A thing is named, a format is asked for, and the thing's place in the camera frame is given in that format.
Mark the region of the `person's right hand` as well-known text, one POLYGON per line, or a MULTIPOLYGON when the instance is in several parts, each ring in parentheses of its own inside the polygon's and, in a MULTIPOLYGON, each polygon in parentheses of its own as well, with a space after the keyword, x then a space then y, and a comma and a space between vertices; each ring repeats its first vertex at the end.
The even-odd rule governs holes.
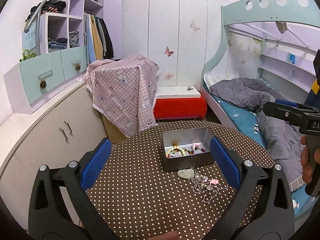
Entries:
POLYGON ((302 178, 305 183, 309 184, 312 181, 313 169, 309 164, 309 148, 305 135, 302 136, 300 142, 302 145, 304 145, 304 149, 302 150, 300 155, 300 162, 302 165, 302 178))

